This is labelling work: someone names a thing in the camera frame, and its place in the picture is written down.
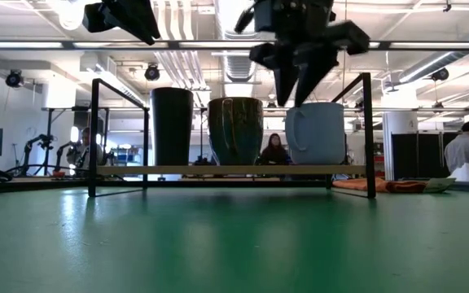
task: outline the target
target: green ceramic vase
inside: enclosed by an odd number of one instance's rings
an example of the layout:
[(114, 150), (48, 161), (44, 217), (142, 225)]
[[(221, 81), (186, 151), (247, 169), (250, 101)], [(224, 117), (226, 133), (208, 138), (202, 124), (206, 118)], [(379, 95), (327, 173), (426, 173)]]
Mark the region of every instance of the green ceramic vase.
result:
[(257, 98), (215, 98), (208, 105), (209, 144), (220, 165), (253, 165), (263, 138)]

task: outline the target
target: white pillar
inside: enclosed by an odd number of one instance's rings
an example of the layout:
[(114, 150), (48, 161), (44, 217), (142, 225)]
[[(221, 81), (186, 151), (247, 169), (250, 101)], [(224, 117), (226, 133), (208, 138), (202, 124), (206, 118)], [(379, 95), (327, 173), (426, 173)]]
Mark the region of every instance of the white pillar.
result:
[[(417, 95), (410, 85), (396, 92), (385, 92), (381, 107), (417, 107)], [(417, 112), (385, 112), (383, 114), (384, 170), (386, 180), (394, 179), (392, 134), (415, 133), (418, 131)]]
[[(77, 86), (73, 82), (63, 77), (52, 78), (49, 80), (48, 84), (43, 87), (43, 94), (45, 95), (44, 107), (75, 106), (76, 88)], [(53, 113), (52, 117), (55, 121), (51, 126), (51, 134), (55, 137), (55, 141), (52, 143), (54, 149), (50, 151), (48, 161), (50, 165), (55, 165), (57, 160), (56, 151), (59, 149), (59, 146), (70, 141), (70, 133), (73, 126), (73, 112), (65, 111), (61, 114), (61, 112), (57, 111)], [(68, 166), (68, 162), (66, 161), (67, 151), (68, 149), (64, 150), (61, 166)]]

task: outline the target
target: black tall vase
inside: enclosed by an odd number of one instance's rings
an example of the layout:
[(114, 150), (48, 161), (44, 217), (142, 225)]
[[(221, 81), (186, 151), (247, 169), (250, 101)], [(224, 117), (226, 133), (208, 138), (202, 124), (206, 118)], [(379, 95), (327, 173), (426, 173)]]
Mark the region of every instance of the black tall vase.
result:
[(155, 166), (188, 165), (193, 93), (178, 88), (150, 92)]

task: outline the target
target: vase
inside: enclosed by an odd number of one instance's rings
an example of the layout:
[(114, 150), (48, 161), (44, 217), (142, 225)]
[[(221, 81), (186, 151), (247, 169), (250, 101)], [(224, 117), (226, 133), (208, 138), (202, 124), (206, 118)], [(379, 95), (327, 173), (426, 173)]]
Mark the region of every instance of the vase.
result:
[(215, 98), (208, 104), (209, 144), (220, 165), (253, 165), (263, 138), (257, 98)]
[(155, 166), (189, 164), (193, 93), (179, 88), (150, 92), (151, 141)]

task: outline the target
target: light blue ceramic pot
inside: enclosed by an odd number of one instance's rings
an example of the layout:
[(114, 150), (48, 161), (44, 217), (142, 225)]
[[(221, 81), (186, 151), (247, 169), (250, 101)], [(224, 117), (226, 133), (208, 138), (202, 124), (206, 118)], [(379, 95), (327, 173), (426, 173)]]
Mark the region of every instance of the light blue ceramic pot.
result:
[(341, 164), (345, 157), (344, 108), (306, 103), (287, 111), (285, 134), (296, 164)]

